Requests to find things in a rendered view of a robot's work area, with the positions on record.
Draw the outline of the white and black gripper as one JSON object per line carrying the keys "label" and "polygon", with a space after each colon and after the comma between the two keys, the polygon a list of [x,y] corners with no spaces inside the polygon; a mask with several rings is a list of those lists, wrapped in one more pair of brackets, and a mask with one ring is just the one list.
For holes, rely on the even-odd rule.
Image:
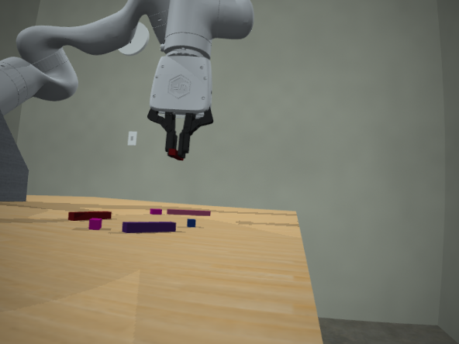
{"label": "white and black gripper", "polygon": [[213,123],[211,107],[212,68],[209,59],[187,50],[171,51],[160,58],[150,93],[147,118],[161,124],[167,132],[167,155],[169,148],[177,149],[175,118],[185,119],[178,142],[178,156],[185,159],[193,132],[200,126]]}

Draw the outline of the pink rod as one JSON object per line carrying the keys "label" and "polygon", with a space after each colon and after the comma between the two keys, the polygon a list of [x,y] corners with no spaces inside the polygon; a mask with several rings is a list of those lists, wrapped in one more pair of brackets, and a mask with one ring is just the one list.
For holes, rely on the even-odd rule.
{"label": "pink rod", "polygon": [[167,214],[168,215],[205,215],[205,216],[210,216],[211,215],[211,211],[167,209]]}

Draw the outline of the small blue cube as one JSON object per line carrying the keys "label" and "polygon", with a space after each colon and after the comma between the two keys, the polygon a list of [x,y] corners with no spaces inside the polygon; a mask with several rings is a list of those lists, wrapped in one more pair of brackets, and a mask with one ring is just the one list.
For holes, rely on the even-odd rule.
{"label": "small blue cube", "polygon": [[187,221],[187,227],[194,227],[195,228],[195,219],[189,219]]}

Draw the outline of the red rod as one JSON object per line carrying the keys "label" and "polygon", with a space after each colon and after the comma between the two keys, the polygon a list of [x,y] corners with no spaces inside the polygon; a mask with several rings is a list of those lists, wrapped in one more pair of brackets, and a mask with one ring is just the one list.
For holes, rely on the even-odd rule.
{"label": "red rod", "polygon": [[68,220],[81,221],[91,218],[111,219],[112,212],[68,212]]}
{"label": "red rod", "polygon": [[169,149],[168,155],[170,155],[171,157],[175,158],[176,160],[184,160],[183,158],[180,158],[178,156],[178,151],[176,149]]}

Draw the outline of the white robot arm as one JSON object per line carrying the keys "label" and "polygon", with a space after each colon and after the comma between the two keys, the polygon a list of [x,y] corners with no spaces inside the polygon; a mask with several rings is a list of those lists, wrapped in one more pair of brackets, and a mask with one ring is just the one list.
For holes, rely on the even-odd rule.
{"label": "white robot arm", "polygon": [[207,59],[212,39],[243,39],[254,24],[250,0],[128,0],[117,13],[87,25],[28,27],[16,38],[22,59],[0,61],[3,116],[34,95],[47,101],[71,97],[78,78],[63,46],[91,55],[110,53],[132,41],[142,15],[148,16],[161,52],[187,50]]}

